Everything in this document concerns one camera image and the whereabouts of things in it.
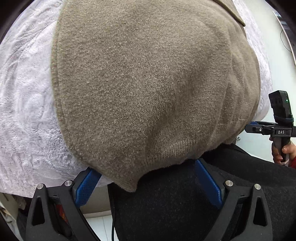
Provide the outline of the person's right hand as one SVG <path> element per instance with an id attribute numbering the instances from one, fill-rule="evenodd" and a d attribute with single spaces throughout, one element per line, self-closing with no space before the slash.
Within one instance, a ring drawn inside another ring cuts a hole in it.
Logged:
<path id="1" fill-rule="evenodd" d="M 286 154 L 286 156 L 289 156 L 290 161 L 293 161 L 296 156 L 295 144 L 293 142 L 290 142 L 289 144 L 285 145 L 282 148 L 282 153 Z M 275 147 L 274 143 L 272 143 L 271 145 L 271 154 L 273 156 L 273 161 L 276 164 L 280 164 L 283 160 L 283 157 L 281 156 L 280 151 Z"/>

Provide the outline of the red sleeve forearm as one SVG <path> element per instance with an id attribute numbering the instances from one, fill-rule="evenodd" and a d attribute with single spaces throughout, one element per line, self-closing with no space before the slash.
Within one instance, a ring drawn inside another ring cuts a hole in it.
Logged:
<path id="1" fill-rule="evenodd" d="M 294 158 L 289 162 L 289 167 L 296 169 L 296 158 Z"/>

